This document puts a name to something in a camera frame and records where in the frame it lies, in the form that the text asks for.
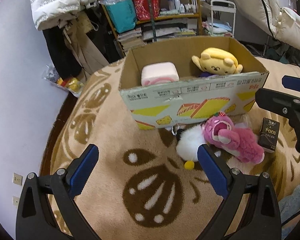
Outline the pink bear plush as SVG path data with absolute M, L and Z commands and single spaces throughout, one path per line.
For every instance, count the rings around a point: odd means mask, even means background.
M 223 112 L 207 119 L 202 125 L 203 137 L 210 145 L 234 155 L 243 163 L 259 164 L 264 160 L 264 149 L 249 127 L 235 125 Z

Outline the yellow dog plush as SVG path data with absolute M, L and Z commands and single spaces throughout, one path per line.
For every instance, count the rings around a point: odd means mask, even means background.
M 202 72 L 212 75 L 239 74 L 243 70 L 243 66 L 232 53 L 213 47 L 203 50 L 200 57 L 193 55 L 192 62 Z

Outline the white fluffy plush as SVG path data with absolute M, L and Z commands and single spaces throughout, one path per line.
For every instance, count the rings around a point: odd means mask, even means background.
M 176 153 L 185 161 L 184 168 L 186 170 L 194 169 L 195 163 L 198 162 L 198 147 L 206 144 L 202 125 L 198 124 L 189 129 L 178 129 L 176 138 Z

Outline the pink pig cube plush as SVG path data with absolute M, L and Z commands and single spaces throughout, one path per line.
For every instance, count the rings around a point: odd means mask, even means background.
M 171 62 L 149 64 L 144 66 L 141 72 L 142 86 L 177 81 L 179 81 L 179 75 L 175 65 Z

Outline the purple round plush doll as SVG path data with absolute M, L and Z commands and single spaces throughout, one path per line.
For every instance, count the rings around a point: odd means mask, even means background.
M 200 78 L 207 78 L 207 77 L 213 77 L 213 76 L 218 76 L 218 74 L 213 74 L 213 73 L 209 73 L 209 72 L 202 72 L 199 75 Z

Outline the cream gaming chair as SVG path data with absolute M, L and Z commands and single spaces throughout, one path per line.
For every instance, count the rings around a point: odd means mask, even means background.
M 300 50 L 300 15 L 289 0 L 234 0 L 239 12 L 272 38 Z

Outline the white rolling cart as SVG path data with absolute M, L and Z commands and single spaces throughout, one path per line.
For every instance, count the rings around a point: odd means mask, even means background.
M 202 27 L 204 35 L 234 37 L 236 25 L 236 5 L 228 0 L 200 2 L 205 15 Z

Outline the plastic bag of toys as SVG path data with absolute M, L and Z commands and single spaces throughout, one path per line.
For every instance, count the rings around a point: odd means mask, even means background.
M 84 84 L 76 77 L 70 77 L 63 80 L 53 64 L 48 64 L 46 66 L 42 78 L 56 87 L 69 91 L 77 98 L 80 97 L 84 87 Z

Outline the cardboard box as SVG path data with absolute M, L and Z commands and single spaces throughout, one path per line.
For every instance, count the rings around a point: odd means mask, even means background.
M 242 64 L 240 74 L 200 77 L 193 55 L 214 47 L 232 53 Z M 150 64 L 173 63 L 179 81 L 142 86 L 142 69 Z M 249 112 L 255 93 L 269 72 L 245 46 L 232 37 L 172 38 L 131 49 L 125 58 L 119 92 L 139 129 L 194 124 L 217 112 Z

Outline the pile of papers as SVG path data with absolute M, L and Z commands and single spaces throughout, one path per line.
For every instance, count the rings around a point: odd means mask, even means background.
M 196 36 L 197 20 L 195 18 L 175 18 L 154 23 L 157 41 L 164 38 Z

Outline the beige trench coat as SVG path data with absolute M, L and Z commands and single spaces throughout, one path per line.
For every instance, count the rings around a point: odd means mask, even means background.
M 109 64 L 87 36 L 92 30 L 94 27 L 85 12 L 80 12 L 77 18 L 68 21 L 63 28 L 65 44 L 82 68 L 78 77 L 81 81 L 86 81 L 94 72 Z

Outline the wooden shelf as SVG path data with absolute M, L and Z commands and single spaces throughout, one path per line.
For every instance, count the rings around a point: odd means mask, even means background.
M 98 0 L 122 54 L 163 37 L 202 35 L 199 0 Z

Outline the stack of books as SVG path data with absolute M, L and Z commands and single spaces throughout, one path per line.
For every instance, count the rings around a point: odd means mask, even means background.
M 124 52 L 129 51 L 130 49 L 143 46 L 145 42 L 142 39 L 142 29 L 136 28 L 131 31 L 119 34 L 117 40 L 120 42 Z

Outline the green pole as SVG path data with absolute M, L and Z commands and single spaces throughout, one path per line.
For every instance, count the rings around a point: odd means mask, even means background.
M 152 0 L 147 0 L 148 7 L 149 7 L 149 13 L 150 13 L 150 19 L 151 19 L 151 26 L 152 26 L 152 33 L 153 33 L 153 42 L 157 42 L 157 35 L 156 35 L 156 29 L 155 29 L 155 21 L 154 21 L 154 15 L 153 15 L 153 8 L 152 8 Z

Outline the red gift bag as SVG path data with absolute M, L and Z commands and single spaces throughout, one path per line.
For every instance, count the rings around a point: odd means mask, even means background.
M 134 8 L 137 19 L 139 21 L 150 20 L 150 13 L 147 0 L 133 0 Z M 157 18 L 160 14 L 160 0 L 152 0 L 152 8 L 154 18 Z

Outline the teal bag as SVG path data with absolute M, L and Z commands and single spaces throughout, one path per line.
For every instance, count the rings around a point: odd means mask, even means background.
M 132 0 L 100 0 L 100 4 L 106 7 L 110 19 L 119 34 L 135 28 L 137 19 Z

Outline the white puffer jacket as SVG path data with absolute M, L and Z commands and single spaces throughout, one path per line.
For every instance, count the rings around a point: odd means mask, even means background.
M 30 0 L 34 26 L 38 31 L 62 28 L 67 21 L 77 18 L 81 10 L 96 3 L 97 0 Z

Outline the wall socket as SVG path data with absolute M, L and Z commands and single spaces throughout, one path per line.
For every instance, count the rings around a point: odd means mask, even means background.
M 13 183 L 21 186 L 23 184 L 23 176 L 17 173 L 13 174 Z
M 17 196 L 12 196 L 12 203 L 14 206 L 18 207 L 20 198 Z

